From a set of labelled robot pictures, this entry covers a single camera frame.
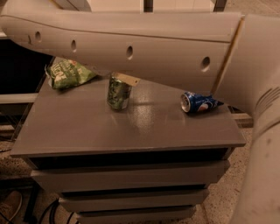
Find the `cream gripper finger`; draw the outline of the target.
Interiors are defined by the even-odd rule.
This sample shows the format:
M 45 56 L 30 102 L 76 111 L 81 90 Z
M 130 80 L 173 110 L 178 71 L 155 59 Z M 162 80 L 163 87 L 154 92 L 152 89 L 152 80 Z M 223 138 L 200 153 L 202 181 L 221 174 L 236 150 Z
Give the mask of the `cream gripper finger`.
M 129 76 L 124 73 L 113 73 L 113 76 L 117 78 L 119 81 L 122 81 L 132 87 L 135 87 L 140 81 L 140 79 L 133 76 Z

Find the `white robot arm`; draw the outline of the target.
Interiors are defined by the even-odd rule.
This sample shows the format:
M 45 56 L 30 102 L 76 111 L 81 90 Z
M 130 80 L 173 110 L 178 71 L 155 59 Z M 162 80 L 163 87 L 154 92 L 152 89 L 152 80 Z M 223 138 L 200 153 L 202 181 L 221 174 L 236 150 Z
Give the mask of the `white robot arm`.
M 60 0 L 7 0 L 16 44 L 200 94 L 254 119 L 230 224 L 280 222 L 280 19 L 228 12 L 80 11 Z

